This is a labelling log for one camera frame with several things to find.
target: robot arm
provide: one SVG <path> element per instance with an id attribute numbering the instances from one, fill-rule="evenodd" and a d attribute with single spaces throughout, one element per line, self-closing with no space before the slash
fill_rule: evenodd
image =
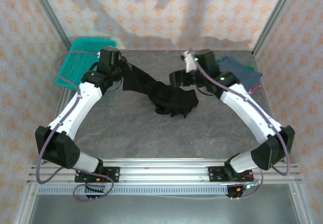
<path id="1" fill-rule="evenodd" d="M 249 127 L 256 137 L 259 147 L 239 153 L 225 162 L 225 172 L 229 178 L 242 173 L 245 170 L 251 170 L 259 167 L 262 170 L 270 169 L 275 163 L 280 161 L 284 156 L 284 150 L 275 129 L 279 129 L 288 152 L 290 152 L 295 132 L 292 127 L 282 127 L 280 123 L 272 119 L 268 114 L 259 107 L 259 105 L 246 92 L 243 85 L 231 72 L 220 72 L 213 52 L 205 49 L 193 54 L 186 51 L 181 58 L 186 63 L 186 70 L 176 71 L 170 74 L 171 84 L 174 86 L 189 86 L 192 84 L 197 87 L 205 86 L 207 91 L 214 94 L 223 103 L 228 105 Z M 225 86 L 227 90 L 214 85 L 206 79 L 196 67 L 198 61 L 202 69 L 215 81 Z M 243 95 L 244 98 L 238 97 L 236 93 Z M 260 109 L 259 113 L 249 102 Z"/>
<path id="2" fill-rule="evenodd" d="M 42 156 L 44 160 L 67 169 L 103 174 L 102 160 L 81 152 L 73 140 L 90 109 L 101 99 L 114 81 L 121 80 L 122 68 L 125 67 L 130 66 L 126 59 L 121 57 L 118 49 L 105 47 L 101 50 L 97 71 L 89 70 L 82 78 L 82 83 L 79 85 L 80 95 L 75 94 L 65 109 L 47 128 L 40 126 L 36 130 L 36 142 L 40 152 L 49 134 L 56 128 Z M 70 114 L 61 123 L 67 112 Z"/>

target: teal basket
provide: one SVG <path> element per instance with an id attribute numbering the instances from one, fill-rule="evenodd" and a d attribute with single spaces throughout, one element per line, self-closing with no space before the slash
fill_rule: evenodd
<path id="1" fill-rule="evenodd" d="M 70 51 L 79 50 L 97 53 L 105 46 L 116 47 L 117 43 L 112 40 L 100 38 L 77 38 L 72 44 Z M 64 60 L 60 70 L 60 75 L 72 81 L 76 85 L 80 85 L 83 75 L 95 62 L 98 62 L 98 57 L 95 55 L 82 53 L 69 54 Z M 56 83 L 76 91 L 76 88 L 73 85 L 65 83 L 59 77 L 56 78 Z"/>

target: blue cloth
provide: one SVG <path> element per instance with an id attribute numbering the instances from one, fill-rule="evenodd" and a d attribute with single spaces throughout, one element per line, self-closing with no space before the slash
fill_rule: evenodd
<path id="1" fill-rule="evenodd" d="M 253 86 L 260 84 L 262 73 L 248 69 L 234 57 L 224 55 L 219 66 L 221 72 L 232 72 L 240 80 L 240 83 L 244 86 L 247 92 L 249 92 Z"/>

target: black fabric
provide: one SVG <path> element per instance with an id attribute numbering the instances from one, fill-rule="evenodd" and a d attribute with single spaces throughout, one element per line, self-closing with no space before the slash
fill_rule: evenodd
<path id="1" fill-rule="evenodd" d="M 161 115 L 182 114 L 186 118 L 193 107 L 198 104 L 194 90 L 185 91 L 180 87 L 165 85 L 156 81 L 140 68 L 131 65 L 132 69 L 124 71 L 123 90 L 136 91 L 148 95 L 156 106 L 156 113 Z"/>

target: gray table surface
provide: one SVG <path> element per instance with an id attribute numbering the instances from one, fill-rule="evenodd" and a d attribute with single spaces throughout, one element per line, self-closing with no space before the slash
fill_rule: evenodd
<path id="1" fill-rule="evenodd" d="M 169 73 L 185 68 L 182 51 L 123 51 L 128 61 L 156 80 L 169 84 Z M 250 51 L 215 51 L 217 59 L 234 56 L 255 66 Z M 100 158 L 215 158 L 258 146 L 243 121 L 215 96 L 196 91 L 199 104 L 185 119 L 182 115 L 158 115 L 146 95 L 122 91 L 107 92 L 81 124 L 75 142 L 81 151 Z M 268 112 L 263 89 L 254 100 Z"/>

